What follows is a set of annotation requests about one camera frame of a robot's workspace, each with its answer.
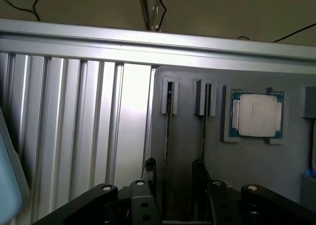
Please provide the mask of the grey parts rack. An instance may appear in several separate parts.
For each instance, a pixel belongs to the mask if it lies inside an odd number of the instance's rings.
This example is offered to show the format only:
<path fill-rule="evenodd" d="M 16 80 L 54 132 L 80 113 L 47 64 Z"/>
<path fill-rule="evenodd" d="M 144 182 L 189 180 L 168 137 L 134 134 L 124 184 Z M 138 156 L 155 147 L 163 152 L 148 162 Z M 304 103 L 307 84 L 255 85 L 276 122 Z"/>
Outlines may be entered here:
<path fill-rule="evenodd" d="M 228 136 L 231 90 L 284 93 L 282 139 Z M 198 218 L 192 162 L 239 191 L 259 184 L 298 202 L 312 157 L 316 75 L 160 67 L 155 73 L 151 156 L 167 220 Z"/>

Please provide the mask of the CPU with silver lid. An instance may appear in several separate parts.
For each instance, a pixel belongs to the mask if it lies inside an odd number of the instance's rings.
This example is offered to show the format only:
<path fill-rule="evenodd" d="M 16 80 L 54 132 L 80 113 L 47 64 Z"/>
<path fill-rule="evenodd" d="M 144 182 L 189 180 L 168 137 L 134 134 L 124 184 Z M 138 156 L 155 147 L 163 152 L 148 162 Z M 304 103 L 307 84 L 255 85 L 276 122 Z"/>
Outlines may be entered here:
<path fill-rule="evenodd" d="M 264 94 L 231 90 L 228 136 L 282 139 L 283 105 L 284 93 L 272 88 Z"/>

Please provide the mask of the silver metal stand pole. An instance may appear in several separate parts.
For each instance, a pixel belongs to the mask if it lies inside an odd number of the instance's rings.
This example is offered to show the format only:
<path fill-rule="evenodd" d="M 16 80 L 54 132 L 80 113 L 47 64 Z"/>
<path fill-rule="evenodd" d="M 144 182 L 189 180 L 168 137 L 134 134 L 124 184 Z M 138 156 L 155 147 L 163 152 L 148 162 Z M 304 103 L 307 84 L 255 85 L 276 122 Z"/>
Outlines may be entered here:
<path fill-rule="evenodd" d="M 160 0 L 139 0 L 146 30 L 157 32 L 164 8 Z"/>

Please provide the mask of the aluminium table frame rail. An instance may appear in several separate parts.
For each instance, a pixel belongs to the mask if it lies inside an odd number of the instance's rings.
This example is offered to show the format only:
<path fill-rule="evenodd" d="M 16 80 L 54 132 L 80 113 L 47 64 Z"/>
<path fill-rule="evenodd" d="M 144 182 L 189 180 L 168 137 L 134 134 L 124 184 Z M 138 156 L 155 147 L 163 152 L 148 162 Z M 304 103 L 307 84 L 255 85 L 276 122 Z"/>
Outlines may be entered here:
<path fill-rule="evenodd" d="M 316 47 L 0 18 L 0 52 L 316 75 Z"/>

